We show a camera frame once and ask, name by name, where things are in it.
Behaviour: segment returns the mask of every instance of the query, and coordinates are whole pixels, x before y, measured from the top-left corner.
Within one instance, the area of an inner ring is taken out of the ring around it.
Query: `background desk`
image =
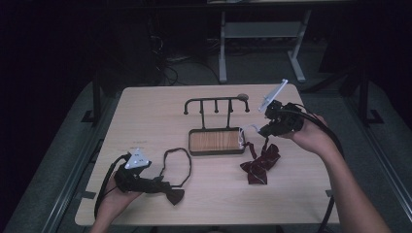
[[[262,96],[275,87],[259,85],[209,85],[127,88],[120,99],[104,145],[91,174],[86,191],[98,193],[111,163],[121,154],[141,148],[153,162],[143,177],[157,176],[166,150],[188,147],[189,131],[201,128],[199,106],[190,98],[249,95],[251,111],[245,113],[243,102],[233,101],[231,126],[267,123],[258,112]],[[302,104],[294,85],[288,84],[277,98],[284,104]],[[214,103],[205,102],[206,128],[225,127],[226,102],[214,113]],[[254,130],[246,130],[247,141],[257,152],[264,139]],[[281,158],[267,172],[268,185],[249,185],[247,174],[239,165],[252,160],[248,149],[240,155],[192,157],[192,175],[185,183],[185,197],[177,206],[162,194],[144,194],[116,219],[115,224],[131,225],[225,225],[321,222],[330,189],[321,159],[296,146],[292,141],[271,137],[269,143],[279,147]],[[165,180],[180,183],[188,173],[188,159],[183,153],[169,154]],[[94,222],[95,199],[83,199],[76,215],[80,225]],[[333,211],[329,222],[338,222]]]

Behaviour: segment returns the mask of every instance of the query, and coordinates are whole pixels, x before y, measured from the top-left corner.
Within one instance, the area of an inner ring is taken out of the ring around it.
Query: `floor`
[[[227,84],[279,83],[288,79],[299,90],[311,87],[332,74],[319,73],[326,43],[304,44],[298,57],[307,77],[298,83],[286,54],[290,44],[278,42],[270,48],[233,53],[227,58]],[[218,56],[211,53],[206,62],[186,57],[171,62],[164,70],[165,78],[159,85],[219,84]],[[385,123],[365,127],[357,116],[358,94],[342,97],[338,88],[343,79],[315,93],[302,93],[301,98],[312,112],[326,118],[338,135],[346,151],[346,160],[360,186],[381,212],[394,232],[412,232],[409,200],[412,191],[412,133],[391,107],[385,93],[370,84],[369,109],[376,110]],[[114,97],[102,96],[102,118],[96,125],[82,122],[86,111],[92,109],[89,84],[79,95],[67,118],[62,123],[41,166],[18,205],[5,232],[87,232],[88,226],[74,221],[81,196],[85,191],[98,149],[104,141],[111,117],[121,93]],[[283,225],[284,232],[316,232],[319,224]],[[156,232],[203,233],[216,230],[208,226],[159,226]],[[219,226],[222,232],[276,232],[276,226]],[[154,232],[151,226],[113,226],[111,232]],[[327,232],[341,232],[331,224]]]

